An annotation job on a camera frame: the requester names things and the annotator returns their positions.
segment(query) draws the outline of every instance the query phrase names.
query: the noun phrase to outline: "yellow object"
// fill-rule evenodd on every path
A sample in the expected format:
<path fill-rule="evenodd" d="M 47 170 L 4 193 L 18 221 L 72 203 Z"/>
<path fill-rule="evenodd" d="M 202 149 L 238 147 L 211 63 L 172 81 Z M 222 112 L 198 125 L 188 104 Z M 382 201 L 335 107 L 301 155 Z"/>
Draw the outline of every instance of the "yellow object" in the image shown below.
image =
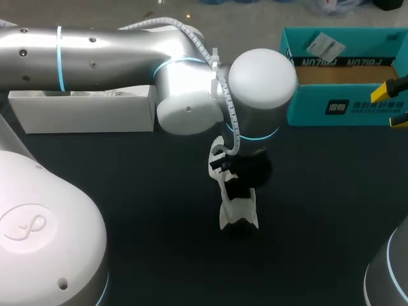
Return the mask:
<path fill-rule="evenodd" d="M 371 103 L 381 102 L 389 98 L 390 96 L 387 93 L 387 85 L 382 83 L 381 86 L 371 94 Z"/>
<path fill-rule="evenodd" d="M 403 123 L 400 123 L 400 124 L 395 124 L 395 125 L 393 125 L 392 123 L 391 123 L 391 118 L 390 118 L 390 126 L 392 127 L 392 128 L 408 128 L 408 122 L 403 122 Z"/>

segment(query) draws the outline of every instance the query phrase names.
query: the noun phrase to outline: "cardboard box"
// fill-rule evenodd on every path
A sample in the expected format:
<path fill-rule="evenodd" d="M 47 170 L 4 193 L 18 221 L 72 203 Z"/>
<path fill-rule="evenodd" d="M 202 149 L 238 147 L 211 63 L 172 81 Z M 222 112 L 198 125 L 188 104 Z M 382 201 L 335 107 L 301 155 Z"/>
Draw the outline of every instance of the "cardboard box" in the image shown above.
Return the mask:
<path fill-rule="evenodd" d="M 311 54 L 324 33 L 345 48 L 332 62 Z M 291 60 L 298 88 L 288 108 L 292 126 L 388 126 L 408 111 L 408 92 L 372 104 L 371 93 L 408 74 L 406 28 L 285 28 L 280 52 Z"/>
<path fill-rule="evenodd" d="M 153 131 L 156 112 L 153 86 L 72 96 L 12 91 L 9 101 L 27 134 Z"/>

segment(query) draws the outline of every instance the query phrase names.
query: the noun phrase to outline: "robot logo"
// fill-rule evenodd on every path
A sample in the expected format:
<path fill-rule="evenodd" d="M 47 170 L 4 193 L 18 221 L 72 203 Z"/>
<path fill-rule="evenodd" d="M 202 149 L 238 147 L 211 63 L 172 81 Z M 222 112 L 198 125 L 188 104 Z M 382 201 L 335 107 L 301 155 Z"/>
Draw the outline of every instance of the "robot logo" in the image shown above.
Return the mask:
<path fill-rule="evenodd" d="M 55 235 L 54 214 L 39 204 L 16 206 L 0 217 L 0 247 L 11 252 L 34 252 Z"/>
<path fill-rule="evenodd" d="M 43 217 L 42 215 L 37 215 L 31 221 L 30 226 L 27 226 L 27 225 L 24 225 L 24 226 L 19 225 L 18 226 L 19 228 L 24 230 L 24 234 L 22 236 L 20 236 L 20 237 L 9 237 L 6 234 L 4 234 L 4 236 L 6 238 L 9 238 L 10 240 L 22 241 L 22 240 L 27 239 L 32 231 L 41 231 L 46 225 L 47 225 L 47 219 L 45 217 Z"/>

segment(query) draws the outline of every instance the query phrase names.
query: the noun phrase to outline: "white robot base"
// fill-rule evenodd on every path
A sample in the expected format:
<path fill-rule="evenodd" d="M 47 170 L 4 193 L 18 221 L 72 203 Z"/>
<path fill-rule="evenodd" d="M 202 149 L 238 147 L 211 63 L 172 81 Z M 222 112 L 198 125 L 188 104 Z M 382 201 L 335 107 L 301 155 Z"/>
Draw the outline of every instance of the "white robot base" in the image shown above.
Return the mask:
<path fill-rule="evenodd" d="M 0 151 L 0 306 L 105 306 L 106 229 L 81 190 Z"/>
<path fill-rule="evenodd" d="M 208 173 L 211 178 L 218 181 L 219 187 L 221 189 L 222 203 L 219 212 L 219 226 L 221 229 L 225 228 L 227 224 L 233 224 L 241 219 L 247 220 L 249 223 L 253 223 L 257 228 L 258 216 L 256 214 L 256 195 L 255 190 L 250 188 L 249 198 L 235 198 L 233 200 L 229 199 L 228 193 L 225 187 L 225 183 L 229 180 L 236 178 L 236 175 L 231 174 L 231 172 L 222 172 L 221 169 L 213 170 L 210 163 L 216 161 L 225 156 L 225 153 L 213 155 L 212 151 L 216 145 L 223 145 L 224 139 L 222 136 L 217 137 L 211 145 L 210 156 L 208 158 Z"/>

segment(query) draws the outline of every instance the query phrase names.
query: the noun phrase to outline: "cable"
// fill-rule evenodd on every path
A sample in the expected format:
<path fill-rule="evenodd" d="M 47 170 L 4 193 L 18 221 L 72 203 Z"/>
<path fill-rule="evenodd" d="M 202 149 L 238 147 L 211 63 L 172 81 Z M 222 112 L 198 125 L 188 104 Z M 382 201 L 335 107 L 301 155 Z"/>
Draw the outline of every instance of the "cable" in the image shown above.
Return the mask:
<path fill-rule="evenodd" d="M 204 47 L 204 44 L 200 41 L 197 35 L 195 35 L 191 30 L 189 30 L 183 23 L 179 22 L 174 18 L 161 17 L 148 19 L 142 22 L 138 22 L 136 24 L 128 25 L 127 27 L 121 27 L 119 30 L 142 29 L 144 27 L 154 26 L 158 24 L 168 24 L 176 27 L 177 29 L 180 29 L 195 44 L 195 46 L 200 51 L 208 65 L 212 68 L 214 61 L 210 52 L 208 52 L 207 49 Z M 232 149 L 229 149 L 224 145 L 216 145 L 213 149 L 213 153 L 217 152 L 218 150 L 221 150 L 228 155 L 237 155 L 241 144 L 240 128 L 238 125 L 237 114 L 235 112 L 234 103 L 232 101 L 231 93 L 229 92 L 230 90 L 228 88 L 228 84 L 226 79 L 224 78 L 224 75 L 222 75 L 222 73 L 219 70 L 216 71 L 216 75 L 221 85 L 222 92 L 224 93 L 225 102 L 227 104 L 229 118 L 231 120 L 231 126 L 234 133 L 234 147 Z"/>

